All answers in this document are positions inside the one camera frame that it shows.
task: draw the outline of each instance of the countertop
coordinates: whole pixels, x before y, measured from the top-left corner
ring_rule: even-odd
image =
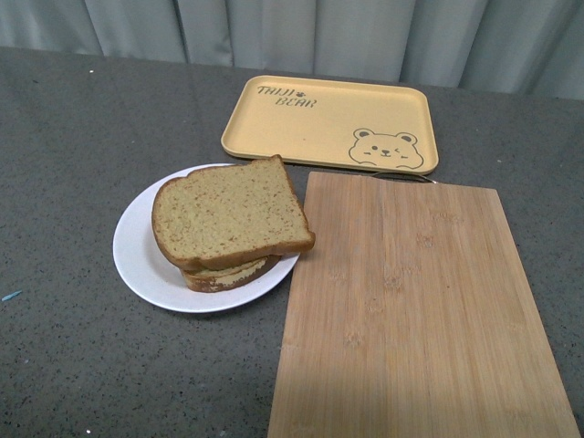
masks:
[[[112,257],[145,188],[245,162],[220,139],[266,73],[0,48],[0,296],[21,291],[0,305],[0,436],[266,435],[291,274],[239,308],[185,314],[134,294]],[[414,88],[432,178],[498,191],[583,431],[584,101]],[[287,169],[301,201],[311,171],[359,173]]]

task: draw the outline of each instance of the cutting board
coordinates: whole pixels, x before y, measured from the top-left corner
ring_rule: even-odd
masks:
[[[268,436],[579,437],[495,190],[312,172]]]

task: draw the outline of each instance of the bear cartoon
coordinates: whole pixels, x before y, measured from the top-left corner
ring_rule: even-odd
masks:
[[[409,132],[377,134],[359,128],[353,135],[356,140],[349,149],[349,157],[359,164],[392,169],[417,169],[423,164],[423,157],[415,146],[418,139]]]

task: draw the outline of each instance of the bread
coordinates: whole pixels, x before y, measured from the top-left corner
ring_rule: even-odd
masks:
[[[151,223],[161,252],[185,271],[240,266],[315,243],[279,155],[169,180],[154,198]]]
[[[196,292],[221,292],[251,283],[272,269],[280,260],[279,255],[269,255],[236,267],[221,270],[183,271],[186,286]]]

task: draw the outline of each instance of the white plate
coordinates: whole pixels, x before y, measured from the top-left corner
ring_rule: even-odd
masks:
[[[283,256],[270,271],[242,287],[215,293],[193,292],[179,269],[160,252],[151,229],[154,196],[171,178],[210,166],[185,169],[162,178],[134,199],[120,218],[113,236],[113,259],[121,278],[146,301],[178,312],[204,313],[226,310],[248,303],[275,287],[292,270],[298,254]]]

